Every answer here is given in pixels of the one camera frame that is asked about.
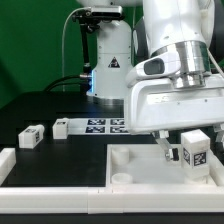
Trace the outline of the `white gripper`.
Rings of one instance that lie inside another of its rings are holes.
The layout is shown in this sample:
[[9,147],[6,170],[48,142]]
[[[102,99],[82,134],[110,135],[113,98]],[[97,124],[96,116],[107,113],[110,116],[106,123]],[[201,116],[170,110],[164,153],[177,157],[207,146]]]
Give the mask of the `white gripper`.
[[224,79],[213,74],[205,83],[202,88],[174,89],[168,78],[138,82],[125,98],[126,129],[131,134],[153,132],[167,161],[179,160],[178,149],[168,141],[170,130],[214,125],[224,149]]

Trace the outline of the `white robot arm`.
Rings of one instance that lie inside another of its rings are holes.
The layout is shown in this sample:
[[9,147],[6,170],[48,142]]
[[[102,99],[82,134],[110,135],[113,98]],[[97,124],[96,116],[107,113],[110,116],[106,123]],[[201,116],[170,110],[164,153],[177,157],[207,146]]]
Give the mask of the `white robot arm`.
[[224,124],[224,73],[209,46],[214,0],[77,0],[82,28],[97,33],[87,96],[124,105],[125,128],[152,134],[168,160],[171,130]]

